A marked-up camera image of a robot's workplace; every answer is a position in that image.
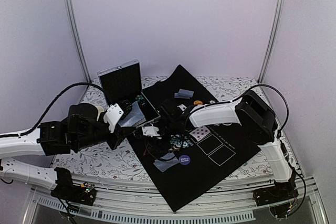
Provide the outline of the chip pile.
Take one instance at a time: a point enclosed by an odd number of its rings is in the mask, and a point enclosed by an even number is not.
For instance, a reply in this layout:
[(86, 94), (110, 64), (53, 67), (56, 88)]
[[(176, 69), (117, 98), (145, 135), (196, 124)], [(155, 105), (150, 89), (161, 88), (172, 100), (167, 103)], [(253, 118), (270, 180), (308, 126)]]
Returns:
[(170, 149), (169, 151), (175, 152), (184, 148), (192, 147), (193, 142), (186, 136), (172, 135), (170, 138)]

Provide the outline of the purple small blind button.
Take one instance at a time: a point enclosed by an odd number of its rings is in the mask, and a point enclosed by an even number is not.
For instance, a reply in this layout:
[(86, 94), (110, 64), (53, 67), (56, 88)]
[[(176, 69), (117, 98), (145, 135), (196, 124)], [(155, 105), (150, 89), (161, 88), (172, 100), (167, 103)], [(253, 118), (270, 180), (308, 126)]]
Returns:
[(191, 162), (191, 158), (188, 155), (181, 155), (178, 160), (180, 164), (184, 166)]

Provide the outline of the blue playing card deck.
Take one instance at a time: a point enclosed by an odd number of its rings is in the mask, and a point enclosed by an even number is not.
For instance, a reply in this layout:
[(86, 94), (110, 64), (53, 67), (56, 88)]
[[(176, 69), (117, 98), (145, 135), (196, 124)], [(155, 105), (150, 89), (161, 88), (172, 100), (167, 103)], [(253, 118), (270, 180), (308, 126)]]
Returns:
[(132, 103), (131, 112), (122, 120), (118, 122), (120, 127), (136, 127), (146, 121), (145, 115), (141, 111), (138, 103)]

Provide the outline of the green poker chip stack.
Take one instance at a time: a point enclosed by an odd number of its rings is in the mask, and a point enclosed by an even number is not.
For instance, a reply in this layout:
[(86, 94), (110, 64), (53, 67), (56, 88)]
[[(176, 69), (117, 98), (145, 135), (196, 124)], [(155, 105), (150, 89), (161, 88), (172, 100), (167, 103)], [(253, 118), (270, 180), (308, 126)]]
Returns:
[(135, 99), (136, 99), (139, 106), (145, 106), (146, 105), (146, 100), (142, 95), (137, 95), (135, 97)]

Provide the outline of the orange big blind button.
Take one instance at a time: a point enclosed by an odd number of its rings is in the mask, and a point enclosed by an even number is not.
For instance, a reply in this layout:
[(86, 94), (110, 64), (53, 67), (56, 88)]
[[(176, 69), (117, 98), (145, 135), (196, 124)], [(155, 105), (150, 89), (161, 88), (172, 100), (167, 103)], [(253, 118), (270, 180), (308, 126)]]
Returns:
[(203, 105), (203, 102), (200, 100), (195, 100), (194, 105)]

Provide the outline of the dealt playing card grey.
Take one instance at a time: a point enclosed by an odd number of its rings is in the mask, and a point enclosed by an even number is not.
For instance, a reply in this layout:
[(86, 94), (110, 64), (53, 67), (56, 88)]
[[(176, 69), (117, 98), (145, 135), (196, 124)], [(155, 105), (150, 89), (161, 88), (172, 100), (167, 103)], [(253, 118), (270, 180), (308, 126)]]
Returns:
[(191, 91), (191, 90), (185, 90), (185, 89), (179, 89), (179, 92), (180, 94), (185, 94), (185, 95), (189, 95), (191, 97), (193, 97), (194, 95), (194, 91)]

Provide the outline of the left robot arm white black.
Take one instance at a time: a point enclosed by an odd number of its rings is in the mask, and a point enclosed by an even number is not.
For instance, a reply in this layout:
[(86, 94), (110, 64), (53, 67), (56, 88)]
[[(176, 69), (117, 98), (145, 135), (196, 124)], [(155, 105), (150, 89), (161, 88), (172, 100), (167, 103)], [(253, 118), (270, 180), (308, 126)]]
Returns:
[(126, 110), (117, 103), (106, 110), (90, 103), (70, 106), (62, 121), (43, 122), (41, 119), (29, 130), (1, 135), (1, 179), (12, 179), (58, 191), (73, 200), (78, 190), (71, 173), (64, 168), (43, 168), (16, 161), (16, 156), (69, 154), (101, 142), (109, 145), (122, 140), (118, 122)]

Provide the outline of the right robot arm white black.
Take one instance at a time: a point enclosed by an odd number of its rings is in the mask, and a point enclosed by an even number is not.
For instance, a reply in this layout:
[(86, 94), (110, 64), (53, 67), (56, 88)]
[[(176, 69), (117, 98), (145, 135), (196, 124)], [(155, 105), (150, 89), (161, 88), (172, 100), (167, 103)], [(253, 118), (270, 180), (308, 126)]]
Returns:
[(282, 201), (295, 190), (295, 179), (299, 174), (291, 164), (282, 141), (284, 127), (278, 126), (275, 112), (253, 88), (230, 101), (190, 105), (185, 109), (166, 99), (159, 105), (158, 112), (168, 128), (179, 135), (185, 135), (190, 127), (240, 125), (248, 134), (248, 139), (261, 148), (271, 166), (275, 180), (271, 196), (276, 201)]

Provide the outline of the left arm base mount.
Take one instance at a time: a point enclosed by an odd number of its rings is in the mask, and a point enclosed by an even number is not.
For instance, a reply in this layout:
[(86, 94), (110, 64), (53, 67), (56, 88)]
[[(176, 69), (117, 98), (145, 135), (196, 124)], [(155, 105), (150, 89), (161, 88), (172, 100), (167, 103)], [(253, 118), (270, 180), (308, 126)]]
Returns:
[(57, 174), (57, 179), (56, 187), (50, 193), (51, 196), (67, 202), (93, 206), (97, 194), (95, 184), (84, 182), (80, 185), (75, 185), (69, 170), (57, 167), (54, 171)]

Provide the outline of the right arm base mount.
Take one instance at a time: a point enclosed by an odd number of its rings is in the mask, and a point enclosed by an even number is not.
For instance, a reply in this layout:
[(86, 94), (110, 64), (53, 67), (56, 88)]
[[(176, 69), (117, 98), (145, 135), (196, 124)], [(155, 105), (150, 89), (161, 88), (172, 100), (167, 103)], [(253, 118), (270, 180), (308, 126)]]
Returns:
[(285, 183), (274, 182), (274, 185), (271, 187), (263, 187), (253, 191), (253, 199), (257, 206), (287, 201), (284, 204), (269, 208), (271, 214), (277, 218), (285, 218), (291, 214), (298, 195), (295, 181)]

